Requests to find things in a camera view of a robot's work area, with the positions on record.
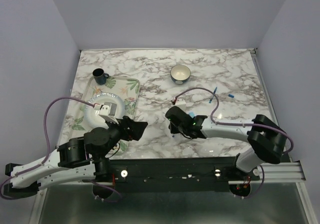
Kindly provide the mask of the blue patterned pen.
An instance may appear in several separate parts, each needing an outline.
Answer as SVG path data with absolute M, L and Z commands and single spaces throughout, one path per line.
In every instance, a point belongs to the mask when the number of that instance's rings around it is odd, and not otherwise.
M 213 100 L 213 98 L 214 98 L 214 96 L 215 96 L 215 94 L 216 94 L 217 88 L 218 88 L 218 87 L 215 87 L 215 89 L 214 89 L 214 91 L 213 91 L 213 95 L 212 95 L 212 97 L 211 97 L 210 100 L 209 100 L 209 103 L 212 102 L 212 100 Z

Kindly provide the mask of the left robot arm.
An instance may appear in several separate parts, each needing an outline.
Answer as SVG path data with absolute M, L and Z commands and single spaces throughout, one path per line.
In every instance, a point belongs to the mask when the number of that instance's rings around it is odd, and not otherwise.
M 36 195 L 41 186 L 40 179 L 90 164 L 94 165 L 96 181 L 112 180 L 111 162 L 106 155 L 121 140 L 140 140 L 147 126 L 147 122 L 136 122 L 124 116 L 116 122 L 107 123 L 107 128 L 97 127 L 82 137 L 70 139 L 43 159 L 25 165 L 9 163 L 5 167 L 9 178 L 1 184 L 0 196 L 15 200 Z

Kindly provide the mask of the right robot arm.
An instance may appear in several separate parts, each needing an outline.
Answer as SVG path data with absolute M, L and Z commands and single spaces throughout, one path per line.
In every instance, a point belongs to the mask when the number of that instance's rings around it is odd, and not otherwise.
M 287 134 L 264 115 L 245 123 L 212 121 L 208 116 L 191 117 L 177 106 L 165 114 L 172 134 L 180 133 L 190 139 L 225 138 L 248 143 L 249 150 L 236 158 L 230 174 L 240 180 L 262 163 L 279 164 L 284 155 Z

